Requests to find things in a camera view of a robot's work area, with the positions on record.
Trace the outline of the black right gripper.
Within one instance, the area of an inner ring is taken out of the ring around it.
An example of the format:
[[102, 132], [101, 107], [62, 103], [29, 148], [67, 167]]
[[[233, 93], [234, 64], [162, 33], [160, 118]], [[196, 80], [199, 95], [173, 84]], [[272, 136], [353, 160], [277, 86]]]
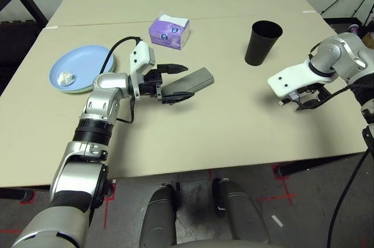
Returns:
[[320, 102], [328, 101], [331, 98], [331, 93], [324, 86], [325, 84], [321, 83], [308, 85], [305, 88], [307, 93], [306, 100], [304, 102], [296, 101], [298, 104], [296, 110], [316, 109], [320, 106]]

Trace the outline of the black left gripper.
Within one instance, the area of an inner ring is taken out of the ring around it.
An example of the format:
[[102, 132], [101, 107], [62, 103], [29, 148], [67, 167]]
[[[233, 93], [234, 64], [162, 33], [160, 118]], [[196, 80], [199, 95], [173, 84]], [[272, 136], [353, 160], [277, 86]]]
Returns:
[[178, 74], [188, 71], [188, 68], [180, 64], [158, 64], [157, 69], [150, 70], [147, 74], [137, 74], [139, 96], [149, 96], [161, 101], [162, 104], [173, 105], [185, 101], [195, 94], [193, 92], [174, 92], [163, 95], [161, 92], [162, 73]]

